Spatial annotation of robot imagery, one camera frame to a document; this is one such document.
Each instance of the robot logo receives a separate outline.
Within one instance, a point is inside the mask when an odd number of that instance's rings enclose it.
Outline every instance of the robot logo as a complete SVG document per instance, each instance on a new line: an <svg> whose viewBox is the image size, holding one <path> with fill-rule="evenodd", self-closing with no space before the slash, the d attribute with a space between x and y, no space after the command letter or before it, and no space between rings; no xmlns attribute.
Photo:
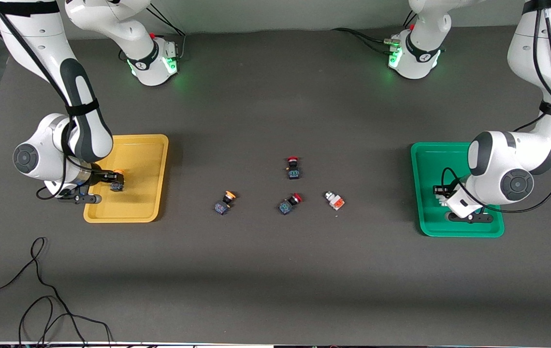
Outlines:
<svg viewBox="0 0 551 348"><path fill-rule="evenodd" d="M422 62L428 62L430 57L432 57L432 55L430 55L430 53L424 53L423 55L420 56L420 60Z"/></svg>

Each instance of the table surface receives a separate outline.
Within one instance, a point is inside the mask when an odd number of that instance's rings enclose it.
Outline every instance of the table surface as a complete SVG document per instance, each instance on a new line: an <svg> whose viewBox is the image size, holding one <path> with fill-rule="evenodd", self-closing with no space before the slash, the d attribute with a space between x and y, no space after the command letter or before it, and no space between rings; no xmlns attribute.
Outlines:
<svg viewBox="0 0 551 348"><path fill-rule="evenodd" d="M395 29L370 31L384 37ZM170 139L160 216L88 224L39 201L13 149L63 105L13 60L0 85L0 285L46 236L44 279L117 341L551 347L551 200L505 216L497 239L417 226L410 146L470 141L537 116L541 93L506 62L513 27L454 29L437 68L408 81L335 31L191 35L180 74L136 81L110 40L72 42L114 134ZM288 156L304 177L289 181ZM536 178L538 201L551 172ZM227 216L212 211L239 193ZM347 203L335 212L322 194ZM278 201L300 192L288 216ZM34 269L0 291L0 341L50 293ZM27 320L39 337L47 308ZM89 341L100 326L82 324ZM68 322L52 337L77 341Z"/></svg>

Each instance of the green led light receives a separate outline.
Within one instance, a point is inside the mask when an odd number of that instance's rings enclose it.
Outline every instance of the green led light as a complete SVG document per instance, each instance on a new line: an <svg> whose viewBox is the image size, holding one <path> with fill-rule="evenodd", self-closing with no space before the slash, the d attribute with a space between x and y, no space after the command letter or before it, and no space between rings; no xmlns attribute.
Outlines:
<svg viewBox="0 0 551 348"><path fill-rule="evenodd" d="M170 73L171 75L173 73L176 73L176 62L174 61L174 59L161 57L161 61L163 61L166 70L168 70L168 73Z"/></svg>
<svg viewBox="0 0 551 348"><path fill-rule="evenodd" d="M398 66L398 63L400 62L400 58L402 57L402 48L399 47L396 52L392 53L392 58L390 58L390 66L392 68L396 68Z"/></svg>
<svg viewBox="0 0 551 348"><path fill-rule="evenodd" d="M130 63L130 60L129 60L129 59L127 60L127 65L129 65L129 66L130 66L130 69L131 69L131 74L132 74L132 75L134 75L134 76L136 76L136 71L134 71L134 67L133 67L133 66L131 65L131 63Z"/></svg>
<svg viewBox="0 0 551 348"><path fill-rule="evenodd" d="M436 66L437 62L439 62L439 56L440 55L441 55L441 49L439 49L439 51L436 53L435 62L432 63L433 68Z"/></svg>

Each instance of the white component with orange part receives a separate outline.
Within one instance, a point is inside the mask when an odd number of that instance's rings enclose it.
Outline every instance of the white component with orange part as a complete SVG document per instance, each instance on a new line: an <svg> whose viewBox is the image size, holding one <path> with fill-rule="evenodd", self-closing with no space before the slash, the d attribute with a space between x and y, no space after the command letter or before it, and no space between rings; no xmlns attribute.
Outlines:
<svg viewBox="0 0 551 348"><path fill-rule="evenodd" d="M331 205L331 207L334 208L334 210L336 211L344 205L344 200L342 199L342 197L340 197L339 194L335 194L331 191L327 191L325 193L325 198L329 201L329 205Z"/></svg>

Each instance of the yellow tray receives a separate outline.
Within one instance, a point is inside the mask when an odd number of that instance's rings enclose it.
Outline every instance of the yellow tray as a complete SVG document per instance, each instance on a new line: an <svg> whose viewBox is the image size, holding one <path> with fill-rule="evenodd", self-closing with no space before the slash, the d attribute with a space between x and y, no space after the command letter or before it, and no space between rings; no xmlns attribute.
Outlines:
<svg viewBox="0 0 551 348"><path fill-rule="evenodd" d="M158 216L161 185L166 169L168 138L163 134L113 136L112 152L97 164L103 169L121 169L122 192L110 191L100 183L90 187L101 203L84 207L84 220L90 223L151 222Z"/></svg>

